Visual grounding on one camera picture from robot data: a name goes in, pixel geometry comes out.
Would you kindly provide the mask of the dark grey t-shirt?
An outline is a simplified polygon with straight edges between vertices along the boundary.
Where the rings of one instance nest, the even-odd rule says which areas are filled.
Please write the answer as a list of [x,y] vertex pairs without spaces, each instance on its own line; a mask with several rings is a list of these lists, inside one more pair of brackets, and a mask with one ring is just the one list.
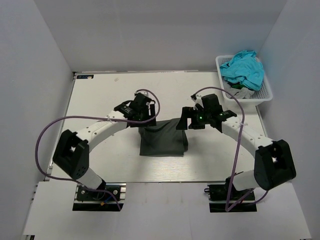
[[189,149],[184,130],[177,130],[180,120],[172,118],[156,123],[155,126],[140,127],[139,155],[144,157],[182,157]]

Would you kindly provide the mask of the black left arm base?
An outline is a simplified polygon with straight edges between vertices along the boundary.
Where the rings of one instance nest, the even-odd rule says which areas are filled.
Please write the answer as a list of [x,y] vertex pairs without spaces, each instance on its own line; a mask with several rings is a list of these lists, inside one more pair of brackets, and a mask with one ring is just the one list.
[[114,195],[120,209],[109,193],[93,192],[77,185],[72,210],[74,212],[119,212],[125,202],[126,184],[109,183],[105,186],[105,190]]

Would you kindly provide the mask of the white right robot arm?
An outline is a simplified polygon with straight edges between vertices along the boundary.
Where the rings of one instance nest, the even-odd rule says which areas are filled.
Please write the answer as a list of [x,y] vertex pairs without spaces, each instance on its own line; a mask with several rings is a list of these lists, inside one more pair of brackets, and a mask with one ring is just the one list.
[[240,127],[243,127],[240,145],[254,157],[253,169],[235,174],[232,183],[225,187],[229,198],[236,200],[248,189],[269,191],[297,176],[289,144],[283,139],[276,141],[262,136],[241,123],[231,110],[214,112],[183,107],[176,129],[201,130],[205,125],[210,125],[235,141],[239,138]]

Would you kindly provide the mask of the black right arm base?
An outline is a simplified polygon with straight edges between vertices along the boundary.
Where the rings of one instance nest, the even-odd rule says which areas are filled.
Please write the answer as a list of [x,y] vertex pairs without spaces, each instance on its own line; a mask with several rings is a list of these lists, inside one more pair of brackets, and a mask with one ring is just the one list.
[[[231,190],[229,205],[231,206],[239,198],[245,195],[249,190],[237,191],[234,187]],[[218,182],[214,184],[208,184],[203,192],[208,196],[209,211],[211,213],[226,213],[227,193],[228,185],[225,182]],[[253,213],[257,212],[257,206],[255,204],[256,198],[252,191],[246,196],[240,203],[234,206],[230,213]]]

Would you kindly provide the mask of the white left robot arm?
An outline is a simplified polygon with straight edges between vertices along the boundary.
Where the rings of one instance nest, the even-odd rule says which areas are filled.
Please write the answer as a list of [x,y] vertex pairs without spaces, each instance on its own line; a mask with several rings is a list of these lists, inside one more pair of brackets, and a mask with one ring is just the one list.
[[88,193],[99,200],[105,196],[106,182],[90,168],[90,153],[107,138],[127,128],[148,127],[156,124],[155,104],[121,103],[105,118],[78,131],[62,132],[53,154],[53,162],[72,181],[88,188]]

